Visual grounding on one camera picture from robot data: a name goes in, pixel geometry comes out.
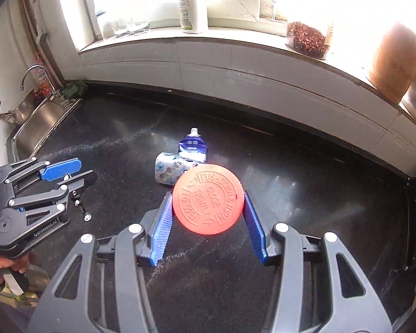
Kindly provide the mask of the person's left hand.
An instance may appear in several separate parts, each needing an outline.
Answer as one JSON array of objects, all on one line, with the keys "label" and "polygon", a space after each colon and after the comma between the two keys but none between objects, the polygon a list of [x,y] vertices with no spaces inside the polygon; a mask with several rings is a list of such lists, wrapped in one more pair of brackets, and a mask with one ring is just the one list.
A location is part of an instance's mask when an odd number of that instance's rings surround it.
[{"label": "person's left hand", "polygon": [[0,256],[0,285],[4,281],[3,275],[1,274],[2,269],[11,268],[14,271],[24,274],[27,271],[30,263],[30,255],[28,253],[14,260]]}]

